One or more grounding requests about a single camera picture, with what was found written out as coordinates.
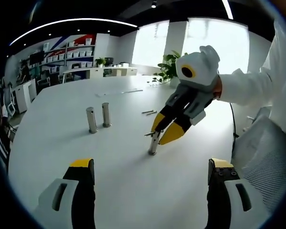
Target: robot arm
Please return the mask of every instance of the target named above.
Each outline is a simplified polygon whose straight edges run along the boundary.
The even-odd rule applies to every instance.
[[[168,127],[159,140],[160,145],[182,137],[192,124],[197,124],[205,117],[204,109],[214,98],[219,61],[212,46],[201,46],[200,52],[185,55],[176,61],[180,84],[155,118],[151,129],[159,140],[160,133]],[[154,135],[152,143],[155,144],[157,138]]]

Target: metal rod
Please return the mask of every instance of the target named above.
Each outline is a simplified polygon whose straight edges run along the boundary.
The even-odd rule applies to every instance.
[[[94,108],[88,107],[86,109],[86,113],[87,113],[87,119],[88,119],[88,124],[89,124],[89,132],[91,134],[95,134],[97,132],[97,126],[95,122]]]
[[[155,131],[155,133],[153,134],[152,142],[151,142],[151,146],[149,147],[148,154],[155,155],[157,153],[157,147],[159,144],[160,133],[161,132]]]
[[[157,113],[157,111],[154,111],[154,112],[148,113],[146,116],[148,116],[148,115],[152,115],[152,114],[155,114],[155,113]]]
[[[103,127],[110,127],[111,122],[109,116],[109,103],[103,103],[102,109],[103,109],[103,120],[104,120]]]
[[[144,136],[150,136],[150,135],[153,135],[153,134],[154,134],[154,132],[150,132],[148,134],[144,134]]]
[[[151,111],[143,111],[142,114],[146,114],[146,113],[150,113],[150,112],[153,112],[153,110],[151,110]]]

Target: potted plant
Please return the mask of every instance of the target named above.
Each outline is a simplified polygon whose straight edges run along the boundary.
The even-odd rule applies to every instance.
[[[95,60],[96,64],[98,67],[102,68],[104,66],[104,64],[106,64],[106,60],[105,58],[98,58]]]
[[[179,84],[179,79],[177,77],[176,70],[176,60],[178,60],[181,56],[178,52],[172,50],[173,54],[164,55],[163,62],[159,63],[160,73],[154,73],[153,75],[160,76],[161,78],[153,78],[153,82],[167,82],[170,81],[170,86],[172,88],[176,88]]]

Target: metal cylinder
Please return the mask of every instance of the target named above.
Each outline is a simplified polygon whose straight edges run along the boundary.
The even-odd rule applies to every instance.
[[[151,146],[149,147],[148,154],[155,155],[157,153],[157,147],[159,144],[160,133],[161,132],[155,131],[155,133],[153,134],[152,142],[151,142]]]
[[[110,115],[109,115],[109,103],[103,103],[102,104],[102,109],[103,109],[103,127],[110,127],[111,122],[110,122]]]
[[[89,124],[89,132],[91,134],[95,134],[97,132],[97,126],[95,122],[94,108],[88,107],[86,109],[86,112],[87,112],[87,118],[88,118],[88,124]]]

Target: human arm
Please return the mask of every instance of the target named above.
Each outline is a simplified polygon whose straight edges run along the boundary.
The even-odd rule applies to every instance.
[[[237,69],[232,74],[220,74],[214,94],[219,100],[239,105],[268,105],[274,93],[276,80],[277,38],[271,44],[267,59],[256,73],[243,73]]]

